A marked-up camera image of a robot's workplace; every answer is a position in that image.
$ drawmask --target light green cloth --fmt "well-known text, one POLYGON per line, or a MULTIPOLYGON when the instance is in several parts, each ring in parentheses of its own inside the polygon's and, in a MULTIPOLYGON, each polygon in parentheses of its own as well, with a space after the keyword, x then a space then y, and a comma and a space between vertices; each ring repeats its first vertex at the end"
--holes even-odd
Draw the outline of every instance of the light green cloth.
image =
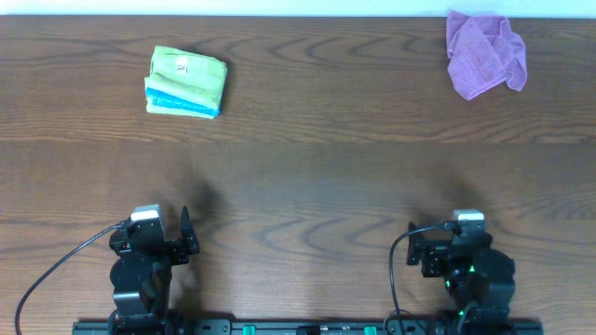
POLYGON ((219 111, 226 74, 225 63, 213 57, 157 46, 145 89, 157 89, 219 111))
POLYGON ((159 107, 153 104, 151 99, 147 99, 147 112, 151 114, 170 114, 170 115, 178 115, 178 116, 193 116, 193 117, 204 117, 208 119, 212 119, 215 116, 202 114, 198 112, 187 111, 180 108, 168 108, 168 107, 159 107))

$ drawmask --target white background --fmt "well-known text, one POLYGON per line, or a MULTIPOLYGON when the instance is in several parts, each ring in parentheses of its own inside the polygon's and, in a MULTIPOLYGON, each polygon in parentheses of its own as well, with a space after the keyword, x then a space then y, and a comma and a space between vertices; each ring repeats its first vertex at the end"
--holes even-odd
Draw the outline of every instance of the white background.
POLYGON ((446 16, 596 18, 596 0, 0 0, 0 14, 446 16))

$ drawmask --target blue cloth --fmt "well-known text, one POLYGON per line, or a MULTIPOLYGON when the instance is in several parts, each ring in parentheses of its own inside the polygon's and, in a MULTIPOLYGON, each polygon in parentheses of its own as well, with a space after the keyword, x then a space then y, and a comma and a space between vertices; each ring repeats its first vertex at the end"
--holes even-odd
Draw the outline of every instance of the blue cloth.
POLYGON ((213 117, 217 116, 220 113, 219 109, 214 110, 200 105, 198 103, 193 103, 188 100, 176 98, 168 93, 149 87, 145 90, 145 95, 147 96, 147 98, 152 99, 154 106, 183 109, 190 112, 198 112, 202 114, 211 115, 213 117))

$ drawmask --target purple towel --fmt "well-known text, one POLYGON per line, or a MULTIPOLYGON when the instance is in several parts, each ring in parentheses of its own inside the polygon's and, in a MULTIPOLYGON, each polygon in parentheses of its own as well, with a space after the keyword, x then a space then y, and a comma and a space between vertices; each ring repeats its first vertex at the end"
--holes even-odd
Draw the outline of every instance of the purple towel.
POLYGON ((522 90, 528 76, 525 44, 503 16, 449 13, 447 57, 455 90, 466 100, 504 81, 522 90))

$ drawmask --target wooden table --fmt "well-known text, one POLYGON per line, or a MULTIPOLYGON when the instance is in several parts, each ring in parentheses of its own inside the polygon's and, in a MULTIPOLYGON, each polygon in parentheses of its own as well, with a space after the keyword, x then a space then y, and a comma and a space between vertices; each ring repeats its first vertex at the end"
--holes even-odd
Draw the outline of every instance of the wooden table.
MULTIPOLYGON (((515 259, 512 315, 596 329, 596 21, 513 20, 529 80, 465 101, 445 19, 0 18, 0 330, 61 256, 137 206, 183 205, 201 254, 170 306, 238 318, 383 318, 408 221, 485 212, 515 259), (156 45, 225 60, 215 120, 147 114, 156 45)), ((115 308, 107 237, 25 305, 25 334, 115 308)), ((400 305, 452 307, 404 265, 400 305)))

